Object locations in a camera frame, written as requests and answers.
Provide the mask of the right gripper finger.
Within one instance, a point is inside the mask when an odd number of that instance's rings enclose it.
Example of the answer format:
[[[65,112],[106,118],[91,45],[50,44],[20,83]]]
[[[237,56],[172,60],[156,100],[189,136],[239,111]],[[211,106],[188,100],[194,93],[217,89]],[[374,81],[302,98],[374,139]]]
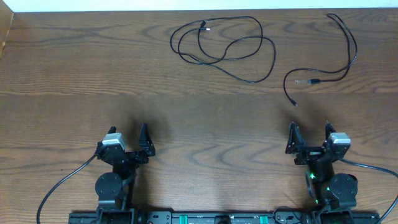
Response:
[[[285,148],[286,154],[298,154],[303,151],[305,140],[300,133],[299,126],[296,122],[289,125],[289,139]]]
[[[327,121],[325,124],[325,139],[329,139],[331,133],[335,133],[336,130],[334,129],[333,125]]]

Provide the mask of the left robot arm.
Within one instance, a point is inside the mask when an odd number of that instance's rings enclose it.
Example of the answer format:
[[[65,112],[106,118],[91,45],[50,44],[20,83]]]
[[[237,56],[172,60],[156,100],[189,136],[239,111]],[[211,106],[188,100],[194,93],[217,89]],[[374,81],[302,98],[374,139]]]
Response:
[[[155,147],[147,124],[141,127],[139,151],[126,151],[127,143],[116,127],[111,127],[104,139],[97,143],[96,156],[112,166],[95,184],[98,195],[96,223],[146,223],[144,212],[131,207],[137,169],[155,155]]]

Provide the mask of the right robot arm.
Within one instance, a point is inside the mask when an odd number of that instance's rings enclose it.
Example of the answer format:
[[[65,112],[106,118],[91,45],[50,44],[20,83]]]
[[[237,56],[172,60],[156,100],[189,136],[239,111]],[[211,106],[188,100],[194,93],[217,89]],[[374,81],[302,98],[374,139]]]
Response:
[[[321,146],[308,146],[297,123],[289,125],[286,154],[295,156],[296,165],[308,166],[305,174],[308,193],[315,199],[317,207],[302,217],[303,223],[353,223],[349,213],[356,206],[358,180],[350,174],[336,174],[333,163],[342,159],[351,146],[346,133],[338,132],[327,123],[325,140]]]

